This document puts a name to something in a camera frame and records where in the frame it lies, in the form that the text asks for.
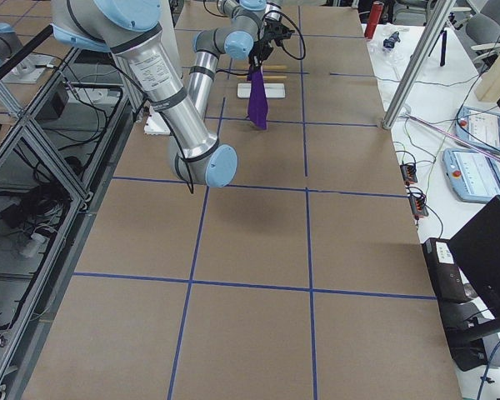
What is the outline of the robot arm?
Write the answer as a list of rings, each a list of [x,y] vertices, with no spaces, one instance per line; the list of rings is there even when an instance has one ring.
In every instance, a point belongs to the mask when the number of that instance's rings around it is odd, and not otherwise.
[[[235,149],[208,130],[162,45],[159,1],[53,1],[51,9],[58,41],[127,62],[132,82],[170,130],[167,158],[174,175],[211,188],[233,180]]]
[[[195,64],[189,72],[188,94],[201,116],[223,54],[234,60],[247,60],[246,78],[250,82],[247,117],[265,128],[268,100],[263,77],[263,61],[272,51],[272,31],[280,26],[280,1],[218,1],[217,9],[230,23],[225,27],[200,32],[193,44]]]

